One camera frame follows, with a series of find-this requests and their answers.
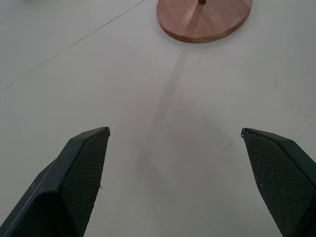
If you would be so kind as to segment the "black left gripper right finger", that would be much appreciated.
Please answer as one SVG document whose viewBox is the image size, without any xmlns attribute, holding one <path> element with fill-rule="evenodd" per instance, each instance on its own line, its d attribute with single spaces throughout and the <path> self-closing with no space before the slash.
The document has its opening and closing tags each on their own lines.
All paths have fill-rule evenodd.
<svg viewBox="0 0 316 237">
<path fill-rule="evenodd" d="M 283 237 L 316 237 L 316 162 L 293 140 L 243 128 L 251 168 Z"/>
</svg>

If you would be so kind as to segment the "round wooden base with peg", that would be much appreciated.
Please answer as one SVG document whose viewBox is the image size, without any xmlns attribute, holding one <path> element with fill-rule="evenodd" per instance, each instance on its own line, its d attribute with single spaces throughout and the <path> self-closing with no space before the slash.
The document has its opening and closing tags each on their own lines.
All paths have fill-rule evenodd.
<svg viewBox="0 0 316 237">
<path fill-rule="evenodd" d="M 253 0 L 158 0 L 157 18 L 170 37 L 188 43 L 221 40 L 248 19 Z"/>
</svg>

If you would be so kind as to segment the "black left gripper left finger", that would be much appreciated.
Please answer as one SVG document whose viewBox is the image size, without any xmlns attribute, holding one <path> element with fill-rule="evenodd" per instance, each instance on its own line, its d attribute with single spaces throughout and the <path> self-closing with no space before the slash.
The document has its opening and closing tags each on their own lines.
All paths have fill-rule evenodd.
<svg viewBox="0 0 316 237">
<path fill-rule="evenodd" d="M 101 189 L 109 127 L 71 138 L 0 226 L 0 237 L 83 237 Z"/>
</svg>

